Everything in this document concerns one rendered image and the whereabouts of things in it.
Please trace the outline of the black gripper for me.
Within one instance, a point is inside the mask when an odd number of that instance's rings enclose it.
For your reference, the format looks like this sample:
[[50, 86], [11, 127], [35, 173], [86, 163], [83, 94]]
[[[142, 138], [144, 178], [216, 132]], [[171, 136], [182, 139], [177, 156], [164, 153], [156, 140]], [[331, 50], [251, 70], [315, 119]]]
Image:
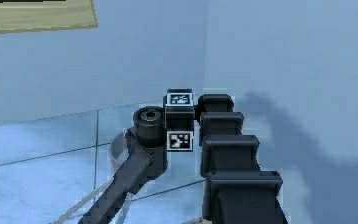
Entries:
[[146, 106], [138, 109], [133, 114], [133, 126], [112, 139], [108, 156], [113, 178], [76, 202], [52, 224], [66, 224], [88, 202], [95, 203], [78, 224], [109, 224], [120, 210], [115, 224], [124, 224], [133, 194], [167, 169], [163, 108]]

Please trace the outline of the beige wood-framed wall picture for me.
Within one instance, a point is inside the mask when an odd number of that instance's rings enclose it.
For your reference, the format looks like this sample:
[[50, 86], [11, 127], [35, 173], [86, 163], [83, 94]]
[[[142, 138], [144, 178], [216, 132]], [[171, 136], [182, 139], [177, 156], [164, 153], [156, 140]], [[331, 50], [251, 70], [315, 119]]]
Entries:
[[97, 27], [94, 0], [0, 0], [0, 34]]

